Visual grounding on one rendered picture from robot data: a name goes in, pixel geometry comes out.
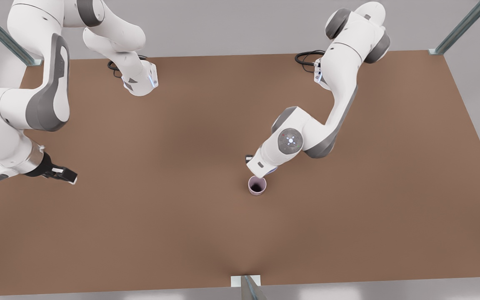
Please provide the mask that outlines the silver frame post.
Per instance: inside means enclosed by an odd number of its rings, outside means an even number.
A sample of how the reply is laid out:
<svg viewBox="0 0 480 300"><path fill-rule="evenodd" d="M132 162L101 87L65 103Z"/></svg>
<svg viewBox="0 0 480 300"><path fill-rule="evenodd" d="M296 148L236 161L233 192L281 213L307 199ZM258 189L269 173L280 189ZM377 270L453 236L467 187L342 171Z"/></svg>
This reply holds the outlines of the silver frame post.
<svg viewBox="0 0 480 300"><path fill-rule="evenodd" d="M11 51L26 66L40 66L42 59L34 59L29 53L20 46L1 26L0 26L0 42Z"/></svg>
<svg viewBox="0 0 480 300"><path fill-rule="evenodd" d="M428 49L429 55L445 55L446 51L450 49L479 18L480 0L438 46L434 49Z"/></svg>
<svg viewBox="0 0 480 300"><path fill-rule="evenodd" d="M231 287L240 287L241 300L268 300L261 290L260 275L235 275L230 282Z"/></svg>

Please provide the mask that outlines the pink cup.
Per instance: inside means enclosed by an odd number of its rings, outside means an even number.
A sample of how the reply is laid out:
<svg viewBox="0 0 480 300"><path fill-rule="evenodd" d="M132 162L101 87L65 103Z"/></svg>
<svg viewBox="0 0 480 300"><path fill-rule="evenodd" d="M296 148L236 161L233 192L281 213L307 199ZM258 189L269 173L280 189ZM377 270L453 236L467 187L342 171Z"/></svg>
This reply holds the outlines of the pink cup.
<svg viewBox="0 0 480 300"><path fill-rule="evenodd" d="M248 185L248 191L253 196L259 196L265 191L267 187L267 182L265 178L258 178L255 175L253 175L248 179L247 185Z"/></svg>

